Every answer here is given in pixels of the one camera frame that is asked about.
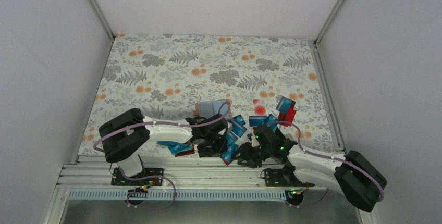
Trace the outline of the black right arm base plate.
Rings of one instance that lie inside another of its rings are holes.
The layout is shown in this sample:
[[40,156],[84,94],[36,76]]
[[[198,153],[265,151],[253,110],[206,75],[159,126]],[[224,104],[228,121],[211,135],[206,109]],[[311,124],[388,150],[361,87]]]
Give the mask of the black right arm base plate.
[[299,181],[291,171],[284,169],[266,168],[261,171],[260,177],[264,180],[267,187],[315,186],[315,184],[312,183],[303,183]]

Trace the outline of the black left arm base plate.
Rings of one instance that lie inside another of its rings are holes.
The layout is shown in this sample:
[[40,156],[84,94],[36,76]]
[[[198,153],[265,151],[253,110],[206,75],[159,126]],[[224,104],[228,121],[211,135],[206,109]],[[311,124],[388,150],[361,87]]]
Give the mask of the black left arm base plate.
[[132,177],[132,180],[125,178],[119,168],[115,168],[112,172],[112,186],[161,186],[163,183],[163,179],[161,178],[148,178],[142,179],[140,178],[146,176],[162,176],[164,174],[163,168],[145,168],[140,174]]

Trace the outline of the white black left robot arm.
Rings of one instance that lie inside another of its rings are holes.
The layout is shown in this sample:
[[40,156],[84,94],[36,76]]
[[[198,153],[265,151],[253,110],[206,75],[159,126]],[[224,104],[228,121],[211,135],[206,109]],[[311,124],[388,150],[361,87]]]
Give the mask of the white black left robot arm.
[[159,120],[144,116],[139,108],[132,108],[99,127],[100,139],[93,148],[103,152],[108,163],[121,168],[129,183],[137,185],[145,178],[138,150],[146,142],[173,142],[185,147],[220,145],[219,151],[222,151],[226,147],[227,130],[226,114]]

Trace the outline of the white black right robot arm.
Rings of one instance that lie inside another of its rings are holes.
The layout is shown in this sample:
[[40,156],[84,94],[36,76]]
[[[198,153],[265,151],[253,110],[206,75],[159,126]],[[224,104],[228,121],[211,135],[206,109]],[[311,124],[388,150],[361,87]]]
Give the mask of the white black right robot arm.
[[384,199],[386,178],[357,151],[332,154],[313,150],[300,140],[284,137],[279,129],[269,125],[256,127],[253,134],[259,144],[242,144],[234,158],[249,168],[262,167],[269,158],[282,165],[276,176],[270,169],[263,177],[268,187],[321,186],[342,194],[365,212],[371,212]]

